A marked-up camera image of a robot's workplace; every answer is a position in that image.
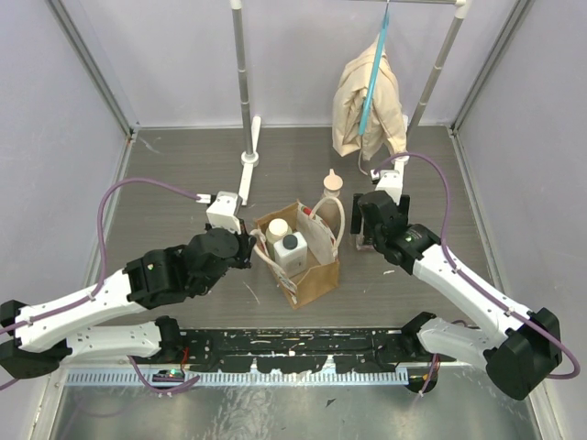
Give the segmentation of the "beige pump bottle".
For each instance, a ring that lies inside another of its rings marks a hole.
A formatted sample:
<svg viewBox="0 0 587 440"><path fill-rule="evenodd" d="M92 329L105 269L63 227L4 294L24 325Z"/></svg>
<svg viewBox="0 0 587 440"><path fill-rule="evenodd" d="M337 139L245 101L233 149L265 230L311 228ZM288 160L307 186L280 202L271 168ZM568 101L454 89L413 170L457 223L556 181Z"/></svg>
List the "beige pump bottle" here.
<svg viewBox="0 0 587 440"><path fill-rule="evenodd" d="M330 169L327 176L323 180L322 198L324 203L317 209L317 214L325 221L327 226L337 235L341 226L341 219L343 215L340 214L339 208L335 199L338 199L343 187L343 179L336 174L333 169Z"/></svg>

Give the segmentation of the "green bottle cream cap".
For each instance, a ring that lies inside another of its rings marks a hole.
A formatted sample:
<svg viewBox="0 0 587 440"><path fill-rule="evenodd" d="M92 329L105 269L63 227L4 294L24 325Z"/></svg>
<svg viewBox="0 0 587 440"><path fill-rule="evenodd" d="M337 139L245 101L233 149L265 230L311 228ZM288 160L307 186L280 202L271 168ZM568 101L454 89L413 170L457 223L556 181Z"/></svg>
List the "green bottle cream cap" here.
<svg viewBox="0 0 587 440"><path fill-rule="evenodd" d="M291 233L292 229L284 219L274 218L269 222L266 229L267 243L274 245Z"/></svg>

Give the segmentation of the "white bottle black cap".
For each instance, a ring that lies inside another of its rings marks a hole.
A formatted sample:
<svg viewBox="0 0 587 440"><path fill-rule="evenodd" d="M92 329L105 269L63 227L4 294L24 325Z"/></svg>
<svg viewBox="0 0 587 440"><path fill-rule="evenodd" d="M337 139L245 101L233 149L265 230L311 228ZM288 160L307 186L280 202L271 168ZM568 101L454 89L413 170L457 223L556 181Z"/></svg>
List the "white bottle black cap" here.
<svg viewBox="0 0 587 440"><path fill-rule="evenodd" d="M275 263L288 278L299 275L307 267L308 246L304 236L296 231L284 236L273 245Z"/></svg>

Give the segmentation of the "clear bottle black cap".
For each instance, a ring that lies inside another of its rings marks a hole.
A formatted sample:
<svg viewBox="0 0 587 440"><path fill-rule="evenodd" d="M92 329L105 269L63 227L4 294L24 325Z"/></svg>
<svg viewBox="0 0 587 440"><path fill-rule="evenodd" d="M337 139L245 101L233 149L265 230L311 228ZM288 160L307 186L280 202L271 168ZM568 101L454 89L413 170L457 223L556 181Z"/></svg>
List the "clear bottle black cap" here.
<svg viewBox="0 0 587 440"><path fill-rule="evenodd" d="M358 251L374 251L373 231L364 220L360 221L360 231L355 236L355 247Z"/></svg>

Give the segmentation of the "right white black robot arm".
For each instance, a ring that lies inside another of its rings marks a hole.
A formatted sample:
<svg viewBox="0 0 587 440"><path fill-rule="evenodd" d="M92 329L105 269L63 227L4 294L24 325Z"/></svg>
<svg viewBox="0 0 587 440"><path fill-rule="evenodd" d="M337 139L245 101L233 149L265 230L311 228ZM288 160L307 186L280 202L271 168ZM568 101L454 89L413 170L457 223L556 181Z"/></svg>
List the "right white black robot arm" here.
<svg viewBox="0 0 587 440"><path fill-rule="evenodd" d="M406 356L421 361L444 355L485 371L508 397L522 401L562 360L554 344L558 317L546 308L533 312L471 271L430 229L408 221L410 199L398 202L384 191L353 196L351 229L365 229L385 260L434 288L474 323L451 324L421 313L402 329Z"/></svg>

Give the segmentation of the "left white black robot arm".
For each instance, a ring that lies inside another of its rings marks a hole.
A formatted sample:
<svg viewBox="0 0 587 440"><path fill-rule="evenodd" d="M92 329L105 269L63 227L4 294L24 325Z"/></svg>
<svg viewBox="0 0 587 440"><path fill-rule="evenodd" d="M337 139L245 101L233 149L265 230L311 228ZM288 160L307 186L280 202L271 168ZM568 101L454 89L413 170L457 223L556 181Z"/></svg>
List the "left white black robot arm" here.
<svg viewBox="0 0 587 440"><path fill-rule="evenodd" d="M110 357L173 363L185 347L169 316L136 326L106 326L117 317L140 314L208 294L230 269L248 269L256 245L246 232L209 228L186 245L155 249L130 261L93 286L58 300L1 306L1 366L15 380L44 376L65 360Z"/></svg>

